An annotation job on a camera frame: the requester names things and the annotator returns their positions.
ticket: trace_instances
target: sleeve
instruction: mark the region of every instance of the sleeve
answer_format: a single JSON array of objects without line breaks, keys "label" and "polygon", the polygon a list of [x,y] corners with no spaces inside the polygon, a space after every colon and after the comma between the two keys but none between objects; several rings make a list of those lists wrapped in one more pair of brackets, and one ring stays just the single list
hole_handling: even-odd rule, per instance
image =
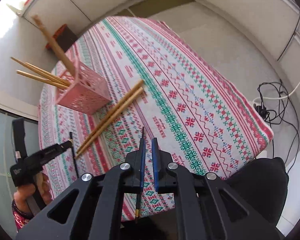
[{"label": "sleeve", "polygon": [[17,226],[17,232],[26,224],[28,223],[32,218],[32,214],[26,214],[18,210],[15,201],[12,201],[12,213],[14,216],[14,220]]}]

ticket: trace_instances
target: pink utensil holder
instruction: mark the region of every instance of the pink utensil holder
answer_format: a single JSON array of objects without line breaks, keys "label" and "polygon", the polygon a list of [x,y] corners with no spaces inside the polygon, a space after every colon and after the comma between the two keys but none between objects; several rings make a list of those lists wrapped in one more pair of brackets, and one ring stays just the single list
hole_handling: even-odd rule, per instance
[{"label": "pink utensil holder", "polygon": [[68,70],[61,74],[60,77],[71,82],[71,85],[67,90],[56,88],[56,104],[85,114],[94,114],[110,101],[106,80],[79,59],[73,62],[75,77]]}]

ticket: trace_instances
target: human hand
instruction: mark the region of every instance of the human hand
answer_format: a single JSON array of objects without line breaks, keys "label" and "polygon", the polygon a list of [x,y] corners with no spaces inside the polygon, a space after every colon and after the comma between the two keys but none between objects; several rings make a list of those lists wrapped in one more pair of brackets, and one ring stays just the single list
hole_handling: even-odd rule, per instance
[{"label": "human hand", "polygon": [[[52,201],[50,190],[50,184],[47,182],[49,179],[47,175],[42,173],[43,181],[41,185],[38,185],[41,197],[46,205]],[[18,210],[23,213],[31,213],[26,199],[32,196],[35,192],[35,186],[33,184],[22,185],[17,187],[17,191],[13,194],[14,201]]]}]

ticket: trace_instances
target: wooden chopstick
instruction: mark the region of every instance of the wooden chopstick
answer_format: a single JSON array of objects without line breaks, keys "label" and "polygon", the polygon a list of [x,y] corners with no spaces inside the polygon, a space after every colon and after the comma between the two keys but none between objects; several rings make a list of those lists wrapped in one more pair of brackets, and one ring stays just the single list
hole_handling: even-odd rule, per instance
[{"label": "wooden chopstick", "polygon": [[138,90],[143,85],[143,80],[140,80],[129,92],[127,92],[119,102],[110,109],[106,116],[98,123],[95,129],[89,134],[89,136],[81,144],[77,153],[82,149],[82,147],[91,139],[91,137],[100,129],[100,127],[109,119],[109,117],[129,98],[131,95]]},{"label": "wooden chopstick", "polygon": [[128,106],[143,92],[143,88],[140,87],[133,95],[126,100],[122,106],[120,106],[114,114],[100,127],[100,129],[90,138],[90,140],[81,148],[76,155],[76,159],[90,146],[90,144],[111,124]]},{"label": "wooden chopstick", "polygon": [[39,27],[42,34],[45,36],[46,40],[49,42],[52,50],[56,54],[59,60],[62,61],[62,63],[65,65],[66,69],[70,72],[70,74],[75,77],[75,67],[71,60],[68,59],[66,54],[64,53],[63,49],[59,46],[59,44],[56,42],[56,40],[52,37],[52,35],[49,33],[47,28],[43,25],[42,21],[40,20],[38,15],[34,15],[31,17],[36,25]]},{"label": "wooden chopstick", "polygon": [[44,74],[50,76],[51,78],[54,78],[54,79],[58,80],[59,82],[61,82],[62,85],[64,84],[65,86],[68,86],[68,87],[71,85],[71,82],[69,82],[68,80],[65,80],[65,79],[63,79],[63,78],[60,78],[60,77],[58,77],[58,76],[55,76],[55,75],[51,74],[50,72],[45,71],[45,70],[43,70],[43,69],[41,69],[41,68],[39,68],[39,67],[37,67],[37,66],[35,66],[35,65],[32,65],[32,64],[30,64],[30,63],[28,63],[28,62],[26,62],[26,64],[27,64],[27,65],[30,65],[31,67],[34,67],[35,69],[37,69],[37,70],[39,70],[39,71],[41,71],[41,72],[43,72]]},{"label": "wooden chopstick", "polygon": [[53,81],[51,81],[49,79],[38,77],[38,76],[35,76],[35,75],[32,75],[32,74],[29,74],[27,72],[23,72],[21,70],[17,70],[17,73],[20,74],[20,75],[22,75],[22,76],[25,76],[25,77],[28,77],[28,78],[32,78],[34,80],[37,80],[37,81],[40,81],[40,82],[43,82],[43,83],[55,86],[55,87],[63,89],[63,90],[68,88],[65,85],[60,85],[59,83],[53,82]]},{"label": "wooden chopstick", "polygon": [[15,57],[10,57],[12,60],[14,60],[15,62],[18,62],[20,65],[23,65],[24,67],[26,67],[27,69],[30,69],[31,71],[33,71],[33,72],[35,72],[35,73],[37,73],[37,74],[39,74],[39,75],[41,75],[41,76],[43,76],[43,77],[45,77],[45,78],[47,78],[47,79],[50,79],[51,81],[53,81],[53,82],[56,82],[56,83],[59,83],[59,84],[61,84],[61,85],[64,85],[64,86],[69,86],[71,83],[68,81],[68,80],[64,80],[64,79],[62,79],[62,78],[59,78],[59,77],[57,77],[57,76],[54,76],[54,75],[52,75],[52,74],[50,74],[48,71],[45,71],[45,70],[43,70],[43,69],[41,69],[41,68],[38,68],[37,66],[35,66],[35,65],[32,65],[32,64],[29,64],[29,63],[24,63],[24,62],[22,62],[21,60],[18,60],[17,58],[15,58]]}]

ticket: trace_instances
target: patterned tablecloth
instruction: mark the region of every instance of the patterned tablecloth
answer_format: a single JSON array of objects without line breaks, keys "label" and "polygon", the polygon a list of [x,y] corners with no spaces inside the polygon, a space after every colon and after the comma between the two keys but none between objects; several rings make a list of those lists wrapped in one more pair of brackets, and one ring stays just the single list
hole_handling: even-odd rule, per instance
[{"label": "patterned tablecloth", "polygon": [[[55,88],[43,87],[39,104],[41,148],[62,143],[73,132],[77,149],[99,120],[140,79],[145,93],[139,97],[77,161],[79,173],[94,175],[123,162],[138,148],[146,129],[145,184],[141,216],[174,207],[171,194],[154,190],[151,139],[172,154],[176,163],[204,175],[213,171],[229,178],[260,153],[273,137],[246,98],[209,66],[164,23],[149,19],[108,17],[88,30],[66,53],[79,57],[102,75],[112,102],[93,116],[55,105]],[[61,74],[58,62],[53,74]],[[74,180],[71,151],[45,166],[53,196]],[[133,220],[136,195],[126,194],[124,220]]]}]

